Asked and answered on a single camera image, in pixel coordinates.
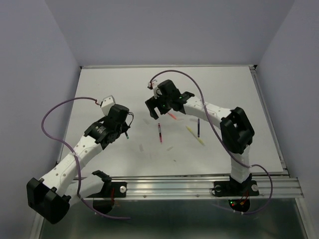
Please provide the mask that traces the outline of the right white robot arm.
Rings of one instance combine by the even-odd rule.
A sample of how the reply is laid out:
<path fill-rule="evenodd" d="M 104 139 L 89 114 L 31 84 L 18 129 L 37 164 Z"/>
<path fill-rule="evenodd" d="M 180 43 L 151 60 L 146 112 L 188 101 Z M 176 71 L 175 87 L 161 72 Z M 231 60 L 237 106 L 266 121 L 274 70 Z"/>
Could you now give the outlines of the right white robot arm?
<path fill-rule="evenodd" d="M 234 194 L 248 190 L 252 178 L 249 151 L 255 132 L 245 111 L 240 107 L 231 110 L 206 103 L 191 92 L 181 93 L 172 80 L 159 84 L 154 81 L 148 83 L 148 88 L 154 93 L 145 101 L 152 118 L 159 118 L 155 109 L 161 115 L 173 110 L 202 119 L 220 130 L 218 138 L 231 156 L 231 174 L 227 187 Z"/>

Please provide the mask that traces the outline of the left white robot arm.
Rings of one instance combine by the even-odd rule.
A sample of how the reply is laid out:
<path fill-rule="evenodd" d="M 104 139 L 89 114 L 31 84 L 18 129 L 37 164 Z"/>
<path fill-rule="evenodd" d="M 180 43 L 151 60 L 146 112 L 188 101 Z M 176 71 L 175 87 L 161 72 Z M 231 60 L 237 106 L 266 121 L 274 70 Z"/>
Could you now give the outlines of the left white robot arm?
<path fill-rule="evenodd" d="M 81 170 L 128 131 L 128 115 L 130 110 L 127 107 L 112 105 L 104 117 L 85 130 L 76 146 L 59 164 L 40 179 L 28 181 L 28 205 L 51 224 L 56 224 L 66 216 L 71 206 L 88 196 L 98 194 L 113 200 L 119 190 L 113 186 L 109 175 L 96 170 L 83 179 Z"/>

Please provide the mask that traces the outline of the red pen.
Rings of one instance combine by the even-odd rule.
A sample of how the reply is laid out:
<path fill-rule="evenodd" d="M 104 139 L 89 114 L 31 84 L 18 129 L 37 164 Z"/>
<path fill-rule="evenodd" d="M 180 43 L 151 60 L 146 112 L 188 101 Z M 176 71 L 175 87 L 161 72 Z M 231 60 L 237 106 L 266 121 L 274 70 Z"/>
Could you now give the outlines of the red pen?
<path fill-rule="evenodd" d="M 162 144 L 162 133 L 161 133 L 161 125 L 158 123 L 158 130 L 159 130 L 159 141 Z"/>

